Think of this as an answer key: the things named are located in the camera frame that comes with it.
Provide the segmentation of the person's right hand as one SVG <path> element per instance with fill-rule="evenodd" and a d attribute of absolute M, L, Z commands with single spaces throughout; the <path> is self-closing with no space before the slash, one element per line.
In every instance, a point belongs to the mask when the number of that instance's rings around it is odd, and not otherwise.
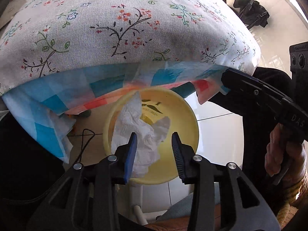
<path fill-rule="evenodd" d="M 270 133 L 270 143 L 265 155 L 265 170 L 269 176 L 278 174 L 282 169 L 284 155 L 289 155 L 291 165 L 284 180 L 296 183 L 305 174 L 306 148 L 303 141 L 291 140 L 291 132 L 282 124 L 277 124 Z"/>

